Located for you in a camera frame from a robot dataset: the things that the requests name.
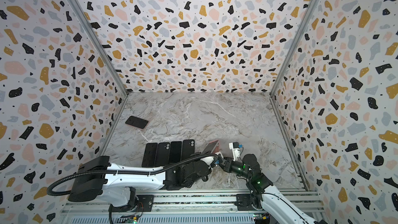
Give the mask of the black phone case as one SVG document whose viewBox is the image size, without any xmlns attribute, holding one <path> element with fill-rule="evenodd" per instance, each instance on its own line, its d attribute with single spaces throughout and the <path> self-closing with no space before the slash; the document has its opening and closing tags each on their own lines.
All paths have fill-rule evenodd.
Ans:
<svg viewBox="0 0 398 224">
<path fill-rule="evenodd" d="M 169 163 L 170 146 L 171 146 L 170 142 L 163 142 L 157 145 L 157 151 L 154 161 L 155 167 L 163 167 Z"/>
<path fill-rule="evenodd" d="M 195 140 L 183 140 L 181 159 L 186 160 L 190 158 L 190 156 L 194 153 L 195 153 Z"/>
</svg>

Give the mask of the purple phone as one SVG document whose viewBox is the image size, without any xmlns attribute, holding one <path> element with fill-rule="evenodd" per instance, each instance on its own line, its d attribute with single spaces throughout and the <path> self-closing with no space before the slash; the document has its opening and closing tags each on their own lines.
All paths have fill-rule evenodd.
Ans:
<svg viewBox="0 0 398 224">
<path fill-rule="evenodd" d="M 153 168 L 157 154 L 157 143 L 148 143 L 145 146 L 142 168 Z"/>
</svg>

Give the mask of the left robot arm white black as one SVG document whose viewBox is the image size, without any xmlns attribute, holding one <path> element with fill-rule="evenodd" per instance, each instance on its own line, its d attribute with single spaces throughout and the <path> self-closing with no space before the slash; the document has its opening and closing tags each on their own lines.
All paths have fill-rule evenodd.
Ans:
<svg viewBox="0 0 398 224">
<path fill-rule="evenodd" d="M 136 190 L 190 188 L 196 181 L 208 179 L 218 158 L 218 154 L 208 153 L 164 167 L 135 168 L 100 156 L 79 167 L 68 200 L 81 203 L 98 199 L 127 211 L 137 204 Z"/>
</svg>

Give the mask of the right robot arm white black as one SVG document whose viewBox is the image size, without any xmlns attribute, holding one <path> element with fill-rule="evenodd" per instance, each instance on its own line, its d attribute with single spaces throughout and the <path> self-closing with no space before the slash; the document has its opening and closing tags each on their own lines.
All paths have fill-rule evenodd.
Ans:
<svg viewBox="0 0 398 224">
<path fill-rule="evenodd" d="M 246 181 L 254 208 L 267 211 L 280 224 L 325 224 L 304 213 L 288 200 L 261 171 L 254 154 L 246 154 L 242 161 L 218 155 L 219 166 L 227 173 L 234 173 Z"/>
</svg>

